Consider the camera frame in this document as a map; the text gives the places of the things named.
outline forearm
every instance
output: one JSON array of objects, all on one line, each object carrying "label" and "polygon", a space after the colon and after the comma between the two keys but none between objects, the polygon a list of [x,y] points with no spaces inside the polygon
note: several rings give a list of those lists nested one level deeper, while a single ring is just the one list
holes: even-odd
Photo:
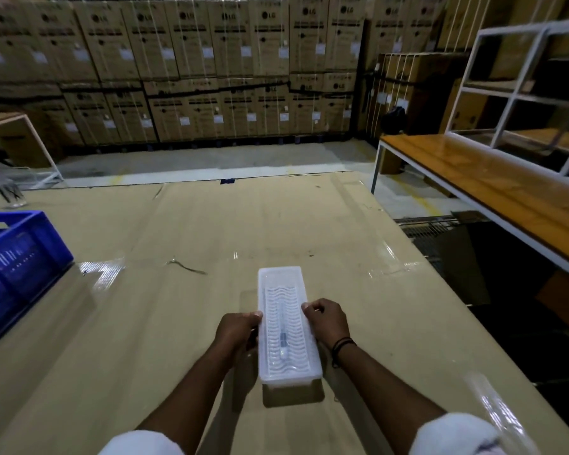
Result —
[{"label": "forearm", "polygon": [[162,433],[178,444],[186,455],[195,453],[215,397],[230,368],[230,357],[227,348],[212,344],[167,399],[137,429]]},{"label": "forearm", "polygon": [[395,455],[408,454],[417,430],[446,413],[355,344],[342,347],[339,363],[354,383]]}]

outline blue plastic crate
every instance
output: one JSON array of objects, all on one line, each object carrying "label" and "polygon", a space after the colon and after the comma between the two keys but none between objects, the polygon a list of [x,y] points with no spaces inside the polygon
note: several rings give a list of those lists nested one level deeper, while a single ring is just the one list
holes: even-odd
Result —
[{"label": "blue plastic crate", "polygon": [[0,337],[61,278],[74,257],[39,210],[0,212]]}]

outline clear plastic tray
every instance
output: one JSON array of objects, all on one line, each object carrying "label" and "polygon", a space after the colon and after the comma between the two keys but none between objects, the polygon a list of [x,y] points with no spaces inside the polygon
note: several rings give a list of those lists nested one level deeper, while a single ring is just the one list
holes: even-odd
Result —
[{"label": "clear plastic tray", "polygon": [[298,266],[258,272],[259,377],[269,386],[309,384],[322,377],[319,350],[301,304],[308,301]]}]

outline black bracelet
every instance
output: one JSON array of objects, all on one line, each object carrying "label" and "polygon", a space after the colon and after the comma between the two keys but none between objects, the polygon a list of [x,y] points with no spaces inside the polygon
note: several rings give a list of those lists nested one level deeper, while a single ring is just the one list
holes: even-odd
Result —
[{"label": "black bracelet", "polygon": [[331,358],[332,358],[331,365],[333,366],[334,369],[339,368],[339,360],[337,358],[339,351],[344,345],[347,345],[349,343],[356,344],[356,342],[352,340],[350,337],[343,337],[337,340],[333,345],[333,348],[331,348]]}]

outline cardboard sheet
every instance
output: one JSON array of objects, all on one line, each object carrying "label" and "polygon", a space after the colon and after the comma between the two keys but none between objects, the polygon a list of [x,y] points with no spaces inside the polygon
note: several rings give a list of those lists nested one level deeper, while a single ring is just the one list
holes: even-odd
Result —
[{"label": "cardboard sheet", "polygon": [[[439,405],[484,416],[463,381],[483,373],[544,454],[569,454],[569,428],[355,173],[25,196],[76,262],[103,263],[72,268],[0,341],[0,454],[97,453],[167,396],[223,313],[255,309],[259,268],[288,265]],[[173,257],[208,274],[165,266]],[[271,394],[252,366],[226,379],[198,453],[389,453],[340,369],[325,364],[305,394]]]}]

